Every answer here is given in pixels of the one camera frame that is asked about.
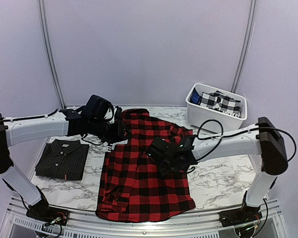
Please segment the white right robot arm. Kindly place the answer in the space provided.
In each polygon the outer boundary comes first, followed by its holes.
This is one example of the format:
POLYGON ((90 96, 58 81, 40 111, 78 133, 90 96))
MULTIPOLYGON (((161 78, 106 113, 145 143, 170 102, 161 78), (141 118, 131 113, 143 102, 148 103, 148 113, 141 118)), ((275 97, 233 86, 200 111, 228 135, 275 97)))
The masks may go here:
POLYGON ((267 117, 260 117, 257 123, 238 130, 225 132, 220 125, 220 132, 216 134, 201 135, 197 131, 183 136, 179 142, 156 138, 151 146, 155 149, 152 158, 169 172, 185 171, 190 165, 217 158, 259 155, 261 167, 245 193, 243 206, 236 211, 236 218, 241 222, 255 215, 255 208, 260 207, 266 192, 288 169, 297 152, 294 137, 276 128, 267 117))

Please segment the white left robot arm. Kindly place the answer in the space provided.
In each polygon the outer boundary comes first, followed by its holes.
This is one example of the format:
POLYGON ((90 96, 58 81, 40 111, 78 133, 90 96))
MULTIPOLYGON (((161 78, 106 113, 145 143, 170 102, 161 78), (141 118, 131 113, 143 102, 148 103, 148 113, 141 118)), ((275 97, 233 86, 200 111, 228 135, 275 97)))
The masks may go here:
POLYGON ((115 116, 109 119, 87 118, 73 109, 23 118, 3 118, 0 114, 0 178, 33 208, 35 215, 47 221, 53 216, 52 208, 41 190, 13 160, 10 149, 50 137, 76 135, 94 135, 103 142, 113 143, 123 141, 126 134, 122 120, 115 116))

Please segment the red black plaid shirt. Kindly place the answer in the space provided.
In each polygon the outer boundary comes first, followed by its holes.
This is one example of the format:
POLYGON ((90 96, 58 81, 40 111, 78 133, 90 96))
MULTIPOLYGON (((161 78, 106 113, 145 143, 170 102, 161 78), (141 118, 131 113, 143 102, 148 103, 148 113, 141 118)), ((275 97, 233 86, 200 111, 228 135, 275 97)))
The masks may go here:
POLYGON ((105 153, 96 216, 115 222, 159 222, 194 209, 187 175, 162 176, 146 154, 156 137, 179 143, 193 131, 152 117, 146 109, 124 110, 121 118, 131 138, 105 153))

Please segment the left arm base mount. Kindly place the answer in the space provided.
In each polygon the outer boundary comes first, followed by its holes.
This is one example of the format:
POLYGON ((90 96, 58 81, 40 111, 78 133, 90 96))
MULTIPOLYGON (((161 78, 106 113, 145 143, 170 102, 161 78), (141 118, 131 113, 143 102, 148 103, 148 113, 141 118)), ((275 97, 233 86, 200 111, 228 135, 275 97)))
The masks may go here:
POLYGON ((60 237, 64 231, 69 218, 69 210, 50 207, 47 209, 27 208, 26 216, 43 222, 41 231, 47 231, 48 228, 56 228, 58 233, 56 238, 60 237))

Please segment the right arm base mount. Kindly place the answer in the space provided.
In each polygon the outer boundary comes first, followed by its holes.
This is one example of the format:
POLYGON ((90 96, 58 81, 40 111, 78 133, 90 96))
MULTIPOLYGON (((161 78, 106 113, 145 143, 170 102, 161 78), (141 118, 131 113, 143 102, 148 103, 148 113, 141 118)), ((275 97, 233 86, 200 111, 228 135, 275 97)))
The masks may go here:
POLYGON ((252 238, 261 224, 262 213, 256 210, 243 211, 231 209, 219 213, 219 222, 222 227, 233 226, 235 235, 238 238, 252 238))

